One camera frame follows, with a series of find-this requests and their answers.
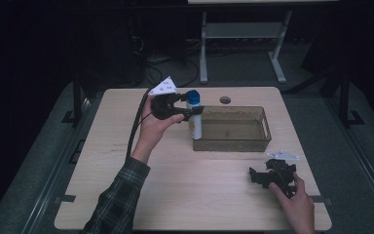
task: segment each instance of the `round hole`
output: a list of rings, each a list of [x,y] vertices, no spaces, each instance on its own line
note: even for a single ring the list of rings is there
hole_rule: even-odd
[[[220,98],[220,102],[223,104],[229,104],[232,100],[229,97],[223,96]]]

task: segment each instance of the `bottle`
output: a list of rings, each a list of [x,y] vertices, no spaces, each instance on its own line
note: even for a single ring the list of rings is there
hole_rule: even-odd
[[[196,90],[186,93],[187,108],[192,109],[194,106],[200,106],[200,94]],[[188,121],[188,128],[193,139],[202,137],[202,115],[193,115]]]

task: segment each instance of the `table leg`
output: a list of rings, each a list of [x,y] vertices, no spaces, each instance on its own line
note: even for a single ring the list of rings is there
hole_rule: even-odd
[[[207,62],[206,62],[206,13],[203,13],[202,22],[202,51],[200,53],[200,82],[207,84]]]
[[[279,52],[281,51],[281,45],[283,44],[284,36],[286,35],[287,26],[290,22],[292,11],[287,11],[284,20],[281,24],[279,36],[278,36],[278,44],[276,45],[275,49],[272,52],[269,52],[269,59],[272,63],[273,69],[275,70],[276,76],[278,77],[278,81],[281,84],[286,83],[286,78],[284,77],[283,71],[281,70],[281,65],[278,61]]]

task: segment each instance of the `tabletop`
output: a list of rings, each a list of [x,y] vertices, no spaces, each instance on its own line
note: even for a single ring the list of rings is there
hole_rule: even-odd
[[[191,89],[179,89],[185,93]],[[281,94],[273,87],[195,88],[202,105],[262,106],[272,140],[266,152],[284,149],[300,157],[297,173],[311,196],[319,190]],[[131,126],[144,89],[105,92],[66,195],[55,220],[59,229],[82,229],[99,194],[124,165]],[[141,190],[134,230],[288,230],[281,207],[269,189],[250,182],[248,168],[267,172],[266,152],[194,151],[185,122],[171,126],[153,150],[151,172]],[[331,220],[323,203],[315,203],[316,230]]]

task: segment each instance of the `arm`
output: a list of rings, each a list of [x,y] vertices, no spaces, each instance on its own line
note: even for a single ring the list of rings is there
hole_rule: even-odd
[[[118,172],[110,187],[102,192],[93,216],[83,233],[132,233],[132,223],[141,187],[150,168],[146,165],[150,154],[162,138],[165,130],[183,120],[182,114],[166,120],[158,120],[151,113],[149,97],[143,107],[138,142],[124,167]]]
[[[269,187],[278,198],[293,230],[298,234],[315,233],[315,204],[305,191],[305,181],[296,173],[293,176],[296,181],[296,194],[290,199],[275,183],[270,183]]]

